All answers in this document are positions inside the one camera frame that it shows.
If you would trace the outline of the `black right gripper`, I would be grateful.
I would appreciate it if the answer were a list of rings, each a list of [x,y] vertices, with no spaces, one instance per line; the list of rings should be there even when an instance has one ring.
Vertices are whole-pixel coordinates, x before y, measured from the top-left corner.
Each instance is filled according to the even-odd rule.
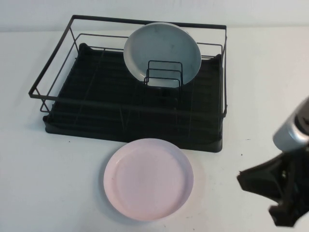
[[[280,154],[275,158],[241,171],[237,180],[245,191],[258,190],[275,186],[277,191],[290,189],[290,171],[292,195],[280,195],[269,198],[277,203],[269,208],[274,222],[297,222],[309,212],[309,146]]]

